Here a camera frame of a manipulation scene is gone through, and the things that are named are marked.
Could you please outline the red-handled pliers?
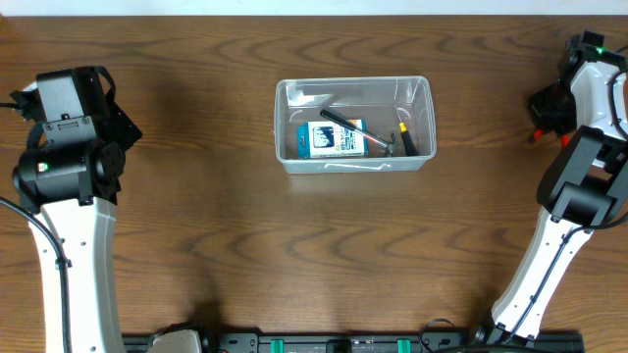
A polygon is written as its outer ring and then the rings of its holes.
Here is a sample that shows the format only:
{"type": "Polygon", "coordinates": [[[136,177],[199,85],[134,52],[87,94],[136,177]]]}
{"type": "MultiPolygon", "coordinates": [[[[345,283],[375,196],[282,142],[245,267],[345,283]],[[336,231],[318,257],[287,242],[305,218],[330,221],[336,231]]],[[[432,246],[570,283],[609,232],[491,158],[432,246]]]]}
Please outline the red-handled pliers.
{"type": "MultiPolygon", "coordinates": [[[[543,130],[540,128],[536,128],[530,137],[530,142],[535,143],[541,139],[542,136],[550,133],[549,130],[543,130]]],[[[565,149],[570,142],[570,136],[568,134],[559,134],[557,136],[560,146],[562,149],[565,149]]]]}

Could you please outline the black yellow screwdriver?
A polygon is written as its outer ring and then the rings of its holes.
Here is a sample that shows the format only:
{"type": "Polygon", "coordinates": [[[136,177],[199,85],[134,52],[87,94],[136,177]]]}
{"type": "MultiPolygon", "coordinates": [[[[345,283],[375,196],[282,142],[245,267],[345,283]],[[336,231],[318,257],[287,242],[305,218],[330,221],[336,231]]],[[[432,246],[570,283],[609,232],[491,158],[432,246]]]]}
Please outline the black yellow screwdriver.
{"type": "Polygon", "coordinates": [[[395,110],[397,117],[399,119],[399,129],[400,129],[400,135],[403,141],[403,146],[404,146],[404,150],[405,150],[405,154],[410,157],[414,157],[414,156],[418,156],[418,150],[416,148],[416,146],[413,143],[412,137],[410,132],[408,131],[408,128],[404,122],[404,120],[401,118],[400,113],[398,112],[398,110],[395,110]]]}

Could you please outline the small black-handled hammer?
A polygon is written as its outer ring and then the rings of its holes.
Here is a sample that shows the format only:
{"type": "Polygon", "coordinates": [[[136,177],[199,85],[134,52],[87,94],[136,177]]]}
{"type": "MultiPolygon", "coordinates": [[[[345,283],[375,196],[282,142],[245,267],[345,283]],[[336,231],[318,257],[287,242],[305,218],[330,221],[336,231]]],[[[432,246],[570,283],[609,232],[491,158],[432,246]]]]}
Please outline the small black-handled hammer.
{"type": "Polygon", "coordinates": [[[391,157],[397,149],[397,143],[396,143],[396,136],[395,133],[393,132],[391,134],[391,140],[390,141],[386,141],[383,138],[375,135],[374,133],[371,133],[370,131],[368,131],[367,129],[358,127],[356,124],[350,122],[349,120],[346,120],[344,118],[342,118],[341,116],[327,110],[327,109],[322,109],[320,111],[320,116],[341,126],[344,127],[350,131],[353,131],[357,134],[362,135],[363,137],[365,137],[366,139],[377,143],[378,145],[380,145],[381,147],[383,147],[386,150],[386,156],[387,157],[391,157]]]}

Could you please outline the clear plastic container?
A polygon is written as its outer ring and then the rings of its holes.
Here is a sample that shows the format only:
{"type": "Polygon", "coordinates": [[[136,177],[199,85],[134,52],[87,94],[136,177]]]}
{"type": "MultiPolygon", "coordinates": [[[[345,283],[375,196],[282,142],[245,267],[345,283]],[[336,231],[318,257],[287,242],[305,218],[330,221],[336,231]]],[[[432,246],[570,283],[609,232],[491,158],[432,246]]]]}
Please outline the clear plastic container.
{"type": "Polygon", "coordinates": [[[274,129],[276,155],[289,174],[323,174],[327,163],[390,164],[385,172],[417,171],[437,152],[433,99],[423,76],[284,79],[276,87],[274,129]],[[387,157],[383,147],[367,139],[366,157],[299,159],[297,128],[306,122],[328,121],[320,116],[322,109],[386,141],[394,132],[396,152],[387,157]],[[404,120],[418,156],[405,154],[395,110],[404,120]]]}

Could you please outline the white blue product box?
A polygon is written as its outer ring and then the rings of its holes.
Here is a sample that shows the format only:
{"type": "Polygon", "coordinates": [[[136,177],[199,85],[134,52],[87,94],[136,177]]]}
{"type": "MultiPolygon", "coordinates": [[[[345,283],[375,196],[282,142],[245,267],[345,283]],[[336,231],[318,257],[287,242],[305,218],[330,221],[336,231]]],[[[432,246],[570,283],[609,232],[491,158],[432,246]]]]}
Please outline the white blue product box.
{"type": "Polygon", "coordinates": [[[299,159],[366,157],[367,138],[330,121],[306,122],[297,128],[299,159]]]}

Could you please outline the silver combination wrench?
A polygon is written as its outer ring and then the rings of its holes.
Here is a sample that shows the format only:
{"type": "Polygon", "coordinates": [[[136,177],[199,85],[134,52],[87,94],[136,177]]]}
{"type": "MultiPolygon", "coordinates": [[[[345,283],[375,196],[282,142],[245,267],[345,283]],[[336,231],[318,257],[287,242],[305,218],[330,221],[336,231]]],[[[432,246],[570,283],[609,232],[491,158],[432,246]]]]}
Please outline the silver combination wrench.
{"type": "Polygon", "coordinates": [[[357,165],[357,164],[343,164],[343,163],[327,163],[324,165],[323,170],[326,173],[371,173],[371,172],[384,172],[391,168],[390,164],[380,164],[373,166],[357,165]]]}

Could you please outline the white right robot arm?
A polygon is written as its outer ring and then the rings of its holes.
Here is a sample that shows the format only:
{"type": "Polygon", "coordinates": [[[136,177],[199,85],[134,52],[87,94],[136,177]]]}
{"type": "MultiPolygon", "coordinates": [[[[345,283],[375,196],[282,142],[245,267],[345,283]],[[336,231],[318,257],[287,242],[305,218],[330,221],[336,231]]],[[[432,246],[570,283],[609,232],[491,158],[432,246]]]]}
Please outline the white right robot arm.
{"type": "Polygon", "coordinates": [[[567,267],[596,230],[626,222],[627,58],[585,31],[566,42],[555,83],[533,94],[528,108],[538,140],[555,133],[561,151],[543,175],[535,234],[507,290],[476,341],[533,345],[567,267]]]}

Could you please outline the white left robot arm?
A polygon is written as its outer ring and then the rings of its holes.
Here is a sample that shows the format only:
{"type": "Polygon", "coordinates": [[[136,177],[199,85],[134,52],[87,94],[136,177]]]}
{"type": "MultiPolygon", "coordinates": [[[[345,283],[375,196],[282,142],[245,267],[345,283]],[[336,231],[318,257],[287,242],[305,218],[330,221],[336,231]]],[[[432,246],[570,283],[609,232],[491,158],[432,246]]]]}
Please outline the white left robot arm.
{"type": "Polygon", "coordinates": [[[12,92],[33,123],[12,179],[38,252],[48,352],[122,352],[113,270],[117,195],[142,137],[102,66],[37,75],[12,92]]]}

